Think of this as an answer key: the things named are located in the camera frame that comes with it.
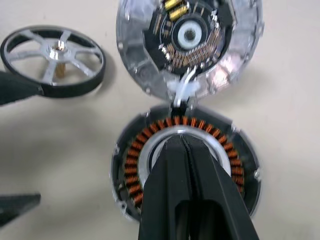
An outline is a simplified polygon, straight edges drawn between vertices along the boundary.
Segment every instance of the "copper coil winding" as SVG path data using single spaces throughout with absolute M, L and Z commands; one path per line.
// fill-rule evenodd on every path
M 128 150 L 128 156 L 139 157 L 139 152 L 133 149 Z
M 129 187 L 128 192 L 131 195 L 131 194 L 135 194 L 135 193 L 139 192 L 140 190 L 141 190 L 141 186 L 139 184 L 137 184 L 137 185 L 133 185 L 133 186 Z
M 142 136 L 141 134 L 139 134 L 138 136 L 136 136 L 136 139 L 139 140 L 142 143 L 146 143 L 146 141 L 148 139 L 146 139 L 144 136 Z
M 131 147 L 133 147 L 133 148 L 135 148 L 135 149 L 138 149 L 138 150 L 141 150 L 141 149 L 144 147 L 144 145 L 141 144 L 141 143 L 138 143 L 138 142 L 134 141 L 134 142 L 132 143 Z
M 240 159 L 233 159 L 230 161 L 230 165 L 233 167 L 242 167 L 242 161 Z
M 180 124 L 180 117 L 179 117 L 179 116 L 175 116 L 175 117 L 173 118 L 173 121 L 174 121 L 174 124 L 175 124 L 175 125 L 179 125 L 179 124 Z
M 227 137 L 223 135 L 222 137 L 219 138 L 219 143 L 223 144 L 225 141 L 227 141 Z
M 214 132 L 212 133 L 212 136 L 214 136 L 215 138 L 218 137 L 220 135 L 221 131 L 219 129 L 215 129 Z
M 139 193 L 137 196 L 135 196 L 135 197 L 133 198 L 134 204 L 135 204 L 135 205 L 142 204 L 143 198 L 144 198 L 144 194 L 143 194 L 142 192 Z
M 165 119 L 165 122 L 166 122 L 166 124 L 167 124 L 168 127 L 171 127 L 171 126 L 172 126 L 172 120 L 171 120 L 171 118 L 167 117 L 167 118 Z
M 188 125 L 188 118 L 186 116 L 182 117 L 182 124 L 183 125 Z
M 226 151 L 233 149 L 233 148 L 234 148 L 234 145 L 231 142 L 224 145 L 224 150 L 226 150 Z
M 165 128 L 164 121 L 159 120 L 157 123 L 158 123 L 158 126 L 159 126 L 160 129 L 164 129 Z
M 151 124 L 150 125 L 150 128 L 152 130 L 152 132 L 155 134 L 156 132 L 158 132 L 158 128 L 157 128 L 157 125 L 156 124 Z
M 136 141 L 132 143 L 132 148 L 129 149 L 127 153 L 128 158 L 126 159 L 126 167 L 124 172 L 128 177 L 125 179 L 125 182 L 129 186 L 133 185 L 128 188 L 128 192 L 130 195 L 133 195 L 132 200 L 136 206 L 142 204 L 143 201 L 143 190 L 139 184 L 139 177 L 137 176 L 137 164 L 140 151 L 144 147 L 144 144 L 147 142 L 148 138 L 152 137 L 153 134 L 167 127 L 180 124 L 185 126 L 190 125 L 193 128 L 198 127 L 199 129 L 205 130 L 207 133 L 212 134 L 212 136 L 219 141 L 229 157 L 232 180 L 237 184 L 239 192 L 242 193 L 244 191 L 245 179 L 244 169 L 242 167 L 243 163 L 240 159 L 238 159 L 238 153 L 234 149 L 234 145 L 231 142 L 227 142 L 227 136 L 222 134 L 218 128 L 214 128 L 212 124 L 206 124 L 204 120 L 198 121 L 195 117 L 189 118 L 187 116 L 174 116 L 173 118 L 167 117 L 164 120 L 158 120 L 149 127 L 145 128 L 142 131 L 142 134 L 139 134 L 136 137 Z
M 125 161 L 126 165 L 137 165 L 138 161 L 134 158 L 128 157 Z
M 209 125 L 206 127 L 205 131 L 206 131 L 207 133 L 210 133 L 213 128 L 214 128 L 214 126 L 212 126 L 211 124 L 209 124 Z
M 233 150 L 233 151 L 228 152 L 228 157 L 229 157 L 229 158 L 238 157 L 237 151 Z
M 139 178 L 137 176 L 130 176 L 125 179 L 125 183 L 127 185 L 137 183 L 138 181 L 139 181 Z
M 153 134 L 152 132 L 149 130 L 149 128 L 145 128 L 143 129 L 143 134 L 146 135 L 148 138 L 150 138 Z
M 201 120 L 200 123 L 199 123 L 198 128 L 199 128 L 199 129 L 204 129 L 205 124 L 206 124 L 206 122 L 203 121 L 203 120 Z
M 136 174 L 137 173 L 137 168 L 136 167 L 127 167 L 127 168 L 124 169 L 124 173 L 126 175 Z
M 245 179 L 242 176 L 233 176 L 232 180 L 239 185 L 244 185 L 245 184 Z
M 196 127 L 196 125 L 197 125 L 197 119 L 195 118 L 195 117 L 193 117 L 192 119 L 191 119 L 191 127 Z
M 238 187 L 238 190 L 239 190 L 240 193 L 244 192 L 244 187 L 243 186 L 237 185 L 237 187 Z
M 234 167 L 231 169 L 233 175 L 243 175 L 244 169 L 242 167 Z

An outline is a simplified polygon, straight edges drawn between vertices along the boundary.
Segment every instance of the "metal ring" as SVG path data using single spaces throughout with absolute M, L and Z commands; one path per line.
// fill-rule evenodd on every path
M 154 150 L 153 155 L 152 155 L 152 159 L 151 159 L 151 169 L 154 167 L 154 165 L 156 164 L 158 157 L 161 153 L 162 148 L 164 147 L 165 143 L 170 139 L 170 137 L 167 137 L 165 140 L 163 140 Z M 214 152 L 214 150 L 206 143 L 204 143 L 208 148 L 209 148 L 209 152 L 212 156 L 214 156 L 214 158 L 221 164 L 221 162 L 219 161 L 219 159 L 217 158 L 216 153 Z
M 190 50 L 198 46 L 202 37 L 201 26 L 195 21 L 186 21 L 179 29 L 178 42 L 184 49 Z
M 40 44 L 39 49 L 13 52 L 18 45 L 28 41 Z M 97 70 L 90 69 L 77 59 L 78 54 L 97 56 L 100 66 Z M 91 92 L 102 82 L 106 69 L 106 56 L 97 43 L 82 33 L 59 26 L 30 26 L 19 29 L 3 41 L 0 55 L 9 72 L 40 83 L 44 95 L 52 98 L 77 97 Z M 14 61 L 31 57 L 42 57 L 48 61 L 48 66 L 41 79 L 25 76 L 13 65 Z M 56 81 L 57 67 L 68 63 L 79 69 L 86 75 L 86 78 L 77 83 Z
M 229 162 L 228 155 L 222 145 L 218 142 L 216 138 L 212 135 L 202 131 L 200 129 L 195 129 L 190 126 L 174 126 L 164 130 L 159 131 L 158 133 L 154 134 L 143 146 L 139 160 L 138 160 L 138 175 L 140 179 L 140 183 L 142 188 L 144 187 L 147 178 L 149 176 L 149 159 L 151 157 L 152 151 L 158 146 L 166 138 L 172 135 L 191 135 L 202 140 L 209 146 L 209 149 L 212 149 L 220 162 L 223 169 L 226 173 L 231 176 L 231 166 Z

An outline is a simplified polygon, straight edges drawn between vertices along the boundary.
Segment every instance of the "wheel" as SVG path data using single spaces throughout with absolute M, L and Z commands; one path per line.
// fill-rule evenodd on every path
M 39 47 L 17 51 L 19 46 L 29 42 Z M 100 85 L 106 70 L 106 56 L 96 42 L 82 33 L 59 26 L 19 29 L 3 41 L 0 55 L 7 71 L 40 84 L 43 95 L 49 98 L 87 94 Z M 39 67 L 42 63 L 34 59 L 39 57 L 45 61 L 46 68 L 37 76 L 23 72 L 16 64 L 19 61 L 29 61 L 30 64 L 32 61 Z

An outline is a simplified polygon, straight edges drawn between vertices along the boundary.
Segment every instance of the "electronic component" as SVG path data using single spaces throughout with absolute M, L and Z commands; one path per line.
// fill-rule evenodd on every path
M 174 11 L 171 11 L 169 13 L 169 18 L 171 21 L 175 21 L 178 18 L 180 18 L 181 16 L 183 16 L 184 14 L 186 14 L 188 12 L 188 7 L 187 6 L 181 6 L 177 9 L 175 9 Z
M 182 3 L 183 0 L 167 0 L 164 2 L 164 8 L 166 10 L 170 10 L 177 6 L 178 4 Z

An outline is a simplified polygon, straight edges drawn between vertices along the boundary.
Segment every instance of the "screw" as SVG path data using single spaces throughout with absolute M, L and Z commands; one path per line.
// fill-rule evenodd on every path
M 254 172 L 253 176 L 254 176 L 254 178 L 255 178 L 258 182 L 260 182 L 260 181 L 262 180 L 260 169 L 257 169 L 257 170 Z
M 116 144 L 116 145 L 114 146 L 113 154 L 114 154 L 114 155 L 118 155 L 119 152 L 120 152 L 120 148 L 119 148 L 118 144 Z
M 124 49 L 124 44 L 122 42 L 118 43 L 118 49 L 123 50 Z
M 125 12 L 124 17 L 127 21 L 130 21 L 130 13 L 128 11 Z
M 237 129 L 236 126 L 232 126 L 232 127 L 231 127 L 231 130 L 232 130 L 233 133 L 237 133 L 237 132 L 238 132 L 238 129 Z

